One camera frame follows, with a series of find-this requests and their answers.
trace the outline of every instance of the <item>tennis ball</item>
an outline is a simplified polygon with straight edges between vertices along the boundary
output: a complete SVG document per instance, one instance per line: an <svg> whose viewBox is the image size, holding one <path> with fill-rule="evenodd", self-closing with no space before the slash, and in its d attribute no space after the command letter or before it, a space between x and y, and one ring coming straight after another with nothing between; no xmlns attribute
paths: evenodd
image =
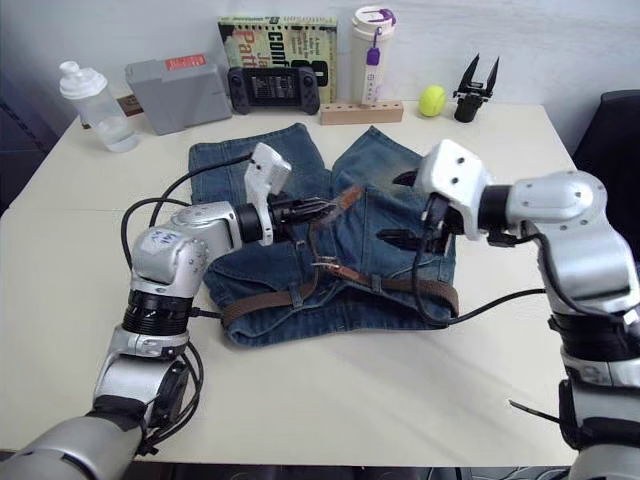
<svg viewBox="0 0 640 480"><path fill-rule="evenodd" d="M447 94L440 85L429 85L420 95L418 108L425 117L435 117L447 103Z"/></svg>

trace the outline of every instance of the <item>book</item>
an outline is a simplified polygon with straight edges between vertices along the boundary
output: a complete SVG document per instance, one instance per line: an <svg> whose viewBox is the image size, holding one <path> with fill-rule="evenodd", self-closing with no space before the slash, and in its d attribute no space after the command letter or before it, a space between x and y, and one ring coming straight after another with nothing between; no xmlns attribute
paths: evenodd
<svg viewBox="0 0 640 480"><path fill-rule="evenodd" d="M336 99L338 23L328 17L220 17L229 67L311 67L321 103Z"/></svg>

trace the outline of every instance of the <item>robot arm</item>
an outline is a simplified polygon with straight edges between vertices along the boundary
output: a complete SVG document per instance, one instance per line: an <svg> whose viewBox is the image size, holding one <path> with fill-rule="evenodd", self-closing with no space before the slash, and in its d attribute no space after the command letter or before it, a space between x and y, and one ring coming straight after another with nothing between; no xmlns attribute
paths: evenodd
<svg viewBox="0 0 640 480"><path fill-rule="evenodd" d="M93 408L64 421L0 464L2 479L112 480L138 453L154 451L181 412L189 370L187 323L207 265L258 241L283 241L291 226L324 215L317 198L279 199L291 166L258 144L245 174L248 203L195 205L143 232L132 249L131 290L98 376Z"/></svg>
<svg viewBox="0 0 640 480"><path fill-rule="evenodd" d="M477 156L444 140L414 185L458 212L470 240L538 243L549 325L562 337L569 377L560 384L559 424L580 452L570 478L638 478L640 289L631 250L607 221L602 183L570 171L495 186Z"/></svg>

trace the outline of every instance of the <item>red label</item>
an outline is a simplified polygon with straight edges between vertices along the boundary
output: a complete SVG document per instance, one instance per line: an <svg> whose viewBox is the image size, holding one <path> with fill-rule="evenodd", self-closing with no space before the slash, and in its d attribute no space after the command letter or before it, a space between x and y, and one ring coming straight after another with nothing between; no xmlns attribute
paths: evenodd
<svg viewBox="0 0 640 480"><path fill-rule="evenodd" d="M181 68L199 67L207 63L204 55L199 53L197 55L188 55L186 57L169 58L164 61L167 66L167 70L180 70Z"/></svg>

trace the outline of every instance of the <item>gray plastic box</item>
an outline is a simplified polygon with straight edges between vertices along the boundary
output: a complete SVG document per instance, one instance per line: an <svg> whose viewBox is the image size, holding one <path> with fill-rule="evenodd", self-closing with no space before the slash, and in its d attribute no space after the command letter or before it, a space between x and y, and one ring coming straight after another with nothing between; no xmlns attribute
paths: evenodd
<svg viewBox="0 0 640 480"><path fill-rule="evenodd" d="M231 116L218 66L207 54L132 63L125 74L158 135Z"/></svg>

